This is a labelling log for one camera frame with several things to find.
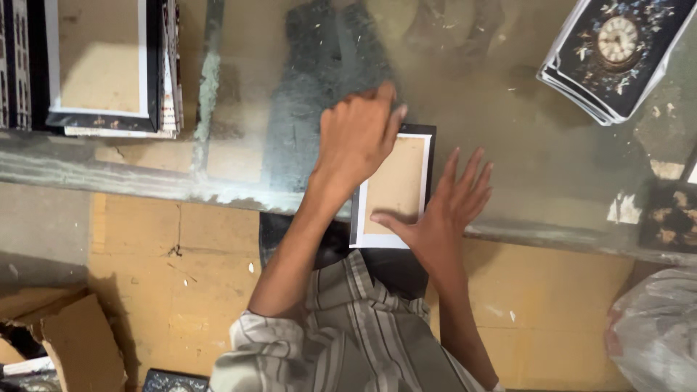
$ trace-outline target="shirt sleeve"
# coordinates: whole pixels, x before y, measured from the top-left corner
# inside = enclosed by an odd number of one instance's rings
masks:
[[[293,320],[255,315],[246,310],[230,327],[233,351],[213,365],[214,392],[283,391],[293,361],[301,361],[304,331]]]

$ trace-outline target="clock face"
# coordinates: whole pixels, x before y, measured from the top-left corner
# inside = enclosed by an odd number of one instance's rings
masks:
[[[598,49],[605,60],[623,63],[636,51],[637,41],[636,25],[626,17],[616,16],[600,28]]]

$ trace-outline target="floor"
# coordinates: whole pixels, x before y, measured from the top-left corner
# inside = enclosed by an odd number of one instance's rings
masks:
[[[149,368],[209,374],[259,277],[253,211],[0,184],[0,214],[0,284],[86,278],[131,387]],[[629,389],[602,333],[633,260],[464,241],[477,325],[506,387]],[[432,290],[427,300],[438,335]]]

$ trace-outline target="cardboard sheet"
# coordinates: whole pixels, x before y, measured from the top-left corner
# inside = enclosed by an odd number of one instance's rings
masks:
[[[405,223],[418,220],[425,141],[420,137],[398,137],[390,156],[368,180],[364,234],[392,234],[370,220],[374,211],[390,212]]]
[[[140,111],[138,1],[60,0],[61,106]]]

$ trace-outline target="person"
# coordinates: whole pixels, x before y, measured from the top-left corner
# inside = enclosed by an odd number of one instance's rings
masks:
[[[491,196],[492,163],[477,175],[476,149],[456,180],[459,148],[413,225],[370,217],[413,251],[440,296],[441,344],[423,299],[407,301],[372,279],[359,250],[313,271],[328,225],[390,154],[407,108],[395,87],[352,93],[325,110],[319,156],[297,214],[230,329],[233,351],[216,360],[213,392],[502,391],[477,332],[461,261],[461,235]]]

